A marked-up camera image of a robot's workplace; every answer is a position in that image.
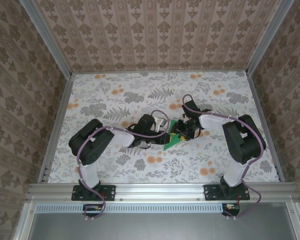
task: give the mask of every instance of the floral patterned surface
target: floral patterned surface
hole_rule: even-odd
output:
[[[74,78],[49,183],[78,181],[76,158],[68,142],[91,119],[123,128],[136,123],[143,114],[160,109],[177,120],[184,113],[184,94],[192,94],[202,110],[209,108],[237,117],[251,115],[264,136],[244,72],[82,74]],[[224,135],[208,129],[197,139],[183,141],[165,151],[163,148],[108,146],[97,161],[99,178],[103,183],[218,182],[231,161]],[[250,168],[246,180],[278,181],[268,149]]]

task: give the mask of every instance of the wall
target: wall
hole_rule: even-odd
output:
[[[73,72],[243,69],[279,0],[35,0]]]
[[[0,240],[37,181],[65,79],[18,0],[0,0]]]
[[[300,192],[300,0],[295,0],[253,80],[287,181]]]

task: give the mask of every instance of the gray panel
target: gray panel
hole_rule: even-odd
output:
[[[268,203],[236,220],[220,213],[108,213],[94,221],[47,213],[36,214],[32,226],[30,240],[296,239],[285,204]]]

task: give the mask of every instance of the purple cable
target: purple cable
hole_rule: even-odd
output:
[[[91,187],[89,187],[86,182],[84,181],[84,178],[82,176],[82,173],[81,173],[81,170],[80,170],[80,166],[81,166],[81,160],[80,160],[80,154],[82,152],[82,149],[85,147],[85,145],[90,141],[90,139],[92,139],[98,132],[100,132],[101,130],[104,130],[104,129],[111,129],[111,130],[117,130],[117,131],[121,131],[121,132],[126,132],[126,133],[129,133],[129,134],[132,134],[132,135],[135,135],[135,136],[139,136],[139,137],[143,137],[143,138],[148,138],[148,139],[154,139],[154,138],[157,138],[157,137],[160,137],[162,135],[164,135],[165,133],[168,132],[169,128],[170,128],[170,119],[168,118],[168,115],[165,114],[163,111],[161,110],[153,110],[152,113],[151,113],[151,116],[155,113],[155,112],[159,112],[159,113],[162,113],[165,118],[166,118],[166,121],[167,121],[167,126],[166,126],[166,129],[158,134],[158,135],[155,135],[155,136],[148,136],[148,135],[143,135],[143,134],[138,134],[138,133],[134,133],[132,131],[128,131],[126,129],[122,129],[122,128],[118,128],[118,127],[111,127],[111,126],[102,126],[98,129],[96,129],[90,136],[88,136],[88,138],[83,142],[83,144],[81,145],[81,147],[79,148],[79,151],[76,155],[76,162],[78,164],[78,173],[79,173],[79,176],[80,176],[80,180],[81,180],[81,183],[82,185],[88,189],[89,191],[93,192],[94,194],[96,194],[101,200],[102,200],[102,203],[103,203],[103,206],[102,206],[102,209],[101,211],[98,213],[98,215],[96,215],[95,217],[88,217],[87,216],[87,209],[89,208],[92,208],[91,206],[90,207],[86,207],[85,210],[84,210],[84,216],[85,216],[85,219],[95,219],[95,218],[98,218],[106,209],[106,201],[105,199],[101,196],[100,193],[98,193],[97,191],[93,190]]]
[[[221,118],[225,118],[225,119],[231,119],[231,120],[234,120],[234,121],[237,121],[238,123],[242,124],[243,126],[245,126],[247,129],[249,129],[249,131],[255,136],[255,138],[257,139],[259,145],[260,145],[260,155],[258,157],[256,157],[254,160],[250,161],[248,163],[248,165],[246,166],[242,176],[241,176],[241,181],[242,181],[242,184],[244,186],[246,186],[248,189],[254,191],[256,194],[259,195],[259,199],[256,201],[256,203],[246,212],[242,213],[242,214],[239,214],[237,216],[233,216],[231,213],[227,212],[227,211],[224,211],[225,213],[229,214],[232,218],[240,218],[240,217],[243,217],[244,215],[248,214],[260,201],[261,201],[261,194],[260,192],[258,192],[257,190],[253,189],[252,187],[248,186],[246,184],[246,182],[244,181],[244,178],[250,168],[250,165],[255,163],[256,161],[258,161],[262,155],[264,154],[264,146],[261,142],[261,139],[260,137],[258,136],[258,134],[256,133],[256,131],[254,131],[248,124],[246,124],[245,122],[241,121],[240,119],[236,118],[236,117],[233,117],[233,116],[226,116],[226,115],[222,115],[222,114],[218,114],[218,113],[214,113],[214,112],[203,112],[203,111],[195,111],[195,110],[192,110],[191,108],[189,108],[186,104],[185,104],[185,98],[186,97],[190,97],[191,100],[194,100],[193,97],[190,95],[190,94],[186,94],[183,96],[182,98],[182,104],[183,106],[188,109],[189,111],[193,112],[193,113],[196,113],[196,114],[202,114],[202,115],[213,115],[213,116],[217,116],[217,117],[221,117]]]

